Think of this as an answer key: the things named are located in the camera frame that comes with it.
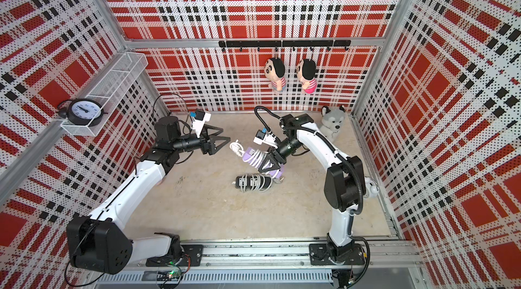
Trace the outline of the purple power strip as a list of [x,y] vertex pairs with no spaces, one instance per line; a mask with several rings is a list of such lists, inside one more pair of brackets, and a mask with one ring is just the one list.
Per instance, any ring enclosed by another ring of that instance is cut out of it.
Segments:
[[[259,149],[254,149],[251,147],[248,147],[247,150],[242,154],[242,160],[243,162],[249,164],[251,167],[254,167],[256,170],[259,171],[259,165],[263,159],[263,153]],[[269,175],[272,178],[275,179],[282,179],[282,175]]]

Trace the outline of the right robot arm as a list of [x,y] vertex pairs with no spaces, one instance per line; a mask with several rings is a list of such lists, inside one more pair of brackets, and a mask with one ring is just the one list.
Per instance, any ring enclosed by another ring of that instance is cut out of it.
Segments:
[[271,147],[259,164],[261,174],[281,169],[300,147],[306,147],[326,171],[324,195],[332,207],[332,223],[324,259],[337,265],[357,259],[369,263],[369,249],[357,244],[363,239],[353,235],[353,226],[355,217],[362,214],[364,200],[377,196],[379,187],[364,176],[362,160],[330,142],[307,114],[279,116],[263,106],[256,106],[254,113],[264,126],[255,143]]

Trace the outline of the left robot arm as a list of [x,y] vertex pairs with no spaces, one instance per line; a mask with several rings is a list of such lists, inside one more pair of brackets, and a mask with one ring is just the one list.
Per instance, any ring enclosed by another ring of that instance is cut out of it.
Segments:
[[150,260],[153,265],[179,263],[185,257],[178,235],[155,233],[130,239],[123,232],[146,195],[172,170],[183,152],[200,150],[212,156],[230,143],[223,129],[209,126],[210,114],[197,111],[192,131],[183,134],[175,116],[154,125],[155,142],[130,176],[86,217],[76,217],[66,227],[71,266],[115,275],[127,264]]

